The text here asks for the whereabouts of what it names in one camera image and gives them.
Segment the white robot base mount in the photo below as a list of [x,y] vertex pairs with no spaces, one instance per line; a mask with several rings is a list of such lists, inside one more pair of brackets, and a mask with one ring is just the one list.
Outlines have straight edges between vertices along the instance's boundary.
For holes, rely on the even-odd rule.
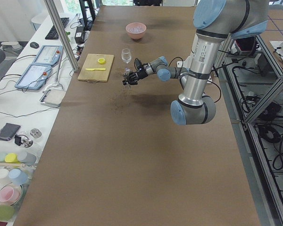
[[217,50],[218,47],[212,42],[194,41],[190,55],[184,61],[177,61],[176,65],[179,68],[190,69],[190,71],[196,74],[208,75],[210,77]]

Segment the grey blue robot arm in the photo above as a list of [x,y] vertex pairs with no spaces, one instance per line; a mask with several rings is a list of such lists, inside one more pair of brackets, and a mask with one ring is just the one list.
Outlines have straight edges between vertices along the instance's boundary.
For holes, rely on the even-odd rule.
[[267,0],[202,0],[196,7],[193,25],[197,42],[188,68],[169,67],[161,56],[143,64],[136,59],[135,72],[124,74],[124,85],[156,74],[161,81],[178,79],[183,92],[171,103],[173,121],[178,125],[205,124],[216,114],[212,98],[204,93],[221,42],[261,34],[267,27]]

